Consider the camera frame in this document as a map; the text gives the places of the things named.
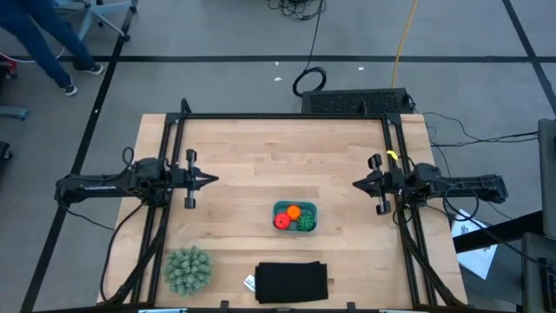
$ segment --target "white paper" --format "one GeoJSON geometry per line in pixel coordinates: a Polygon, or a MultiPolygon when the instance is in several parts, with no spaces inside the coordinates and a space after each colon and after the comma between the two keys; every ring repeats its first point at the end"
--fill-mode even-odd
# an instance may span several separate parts
{"type": "Polygon", "coordinates": [[[255,292],[255,278],[253,275],[247,276],[247,278],[243,281],[243,284],[245,284],[251,291],[255,292]]]}
{"type": "MultiPolygon", "coordinates": [[[[460,210],[460,213],[464,216],[469,216],[464,210],[460,210]]],[[[475,220],[474,221],[482,227],[486,228],[486,225],[475,220]]],[[[454,221],[452,225],[452,237],[457,237],[470,233],[479,229],[479,226],[471,223],[469,221],[459,222],[454,221]]],[[[485,247],[478,250],[463,252],[458,254],[458,262],[461,266],[468,270],[471,270],[475,275],[482,279],[487,279],[488,270],[490,270],[490,265],[493,263],[494,253],[496,252],[497,244],[490,247],[485,247]]]]}

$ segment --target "green bowl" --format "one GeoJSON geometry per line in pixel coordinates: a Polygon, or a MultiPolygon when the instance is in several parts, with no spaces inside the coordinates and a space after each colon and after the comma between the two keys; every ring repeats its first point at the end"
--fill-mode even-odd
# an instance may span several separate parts
{"type": "Polygon", "coordinates": [[[272,209],[272,225],[276,228],[276,225],[275,225],[275,222],[274,222],[276,215],[278,215],[280,213],[286,213],[286,211],[288,210],[288,206],[290,206],[290,205],[297,205],[298,207],[300,207],[302,215],[303,215],[303,213],[313,214],[314,227],[309,231],[298,230],[297,229],[297,222],[292,221],[291,224],[289,225],[288,229],[285,230],[285,231],[298,231],[298,232],[303,232],[303,233],[314,231],[316,229],[316,225],[317,225],[317,214],[316,214],[317,209],[316,209],[316,206],[314,204],[306,203],[306,202],[278,201],[275,204],[274,208],[272,209]]]}

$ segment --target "black towel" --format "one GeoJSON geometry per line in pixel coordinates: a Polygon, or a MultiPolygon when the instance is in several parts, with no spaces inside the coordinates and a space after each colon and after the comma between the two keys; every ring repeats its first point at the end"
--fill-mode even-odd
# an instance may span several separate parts
{"type": "Polygon", "coordinates": [[[328,299],[327,265],[259,263],[255,267],[255,299],[259,303],[299,303],[328,299]]]}

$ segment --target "wooden table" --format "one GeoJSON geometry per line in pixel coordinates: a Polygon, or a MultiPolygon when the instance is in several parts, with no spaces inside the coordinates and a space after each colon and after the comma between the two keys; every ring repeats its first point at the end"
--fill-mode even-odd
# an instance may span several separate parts
{"type": "MultiPolygon", "coordinates": [[[[164,115],[142,117],[136,159],[157,156],[163,121],[164,115]]],[[[408,155],[416,163],[434,163],[423,117],[402,116],[402,121],[408,155]]],[[[195,210],[185,210],[185,190],[175,190],[164,255],[196,245],[214,258],[214,277],[201,293],[182,298],[169,291],[161,276],[156,306],[214,308],[221,300],[228,300],[232,308],[280,306],[260,305],[243,285],[247,275],[254,274],[259,262],[320,261],[328,265],[329,299],[290,307],[339,309],[355,302],[358,309],[411,308],[400,232],[391,215],[376,215],[376,199],[352,186],[368,174],[370,156],[381,153],[386,160],[380,122],[188,120],[181,167],[186,167],[189,148],[198,153],[196,165],[220,180],[195,194],[195,210]],[[319,210],[316,230],[307,235],[275,230],[271,210],[279,200],[314,203],[319,210]]],[[[138,203],[123,199],[118,222],[138,203]]],[[[430,203],[441,207],[440,202],[430,203]]],[[[105,279],[108,296],[136,264],[146,212],[125,223],[115,240],[105,279]]],[[[421,216],[433,268],[466,302],[446,218],[428,209],[421,210],[421,216]]],[[[417,264],[415,268],[425,303],[422,273],[417,264]]],[[[150,274],[151,269],[145,271],[142,300],[150,274]]]]}

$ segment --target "blue jeans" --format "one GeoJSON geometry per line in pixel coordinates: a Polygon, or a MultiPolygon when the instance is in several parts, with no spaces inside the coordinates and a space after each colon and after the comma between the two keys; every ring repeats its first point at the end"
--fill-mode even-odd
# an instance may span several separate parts
{"type": "Polygon", "coordinates": [[[74,66],[78,70],[87,70],[93,66],[95,61],[85,45],[70,26],[55,13],[53,0],[0,0],[0,26],[19,39],[58,86],[71,84],[70,75],[56,60],[30,16],[77,57],[74,66]]]}

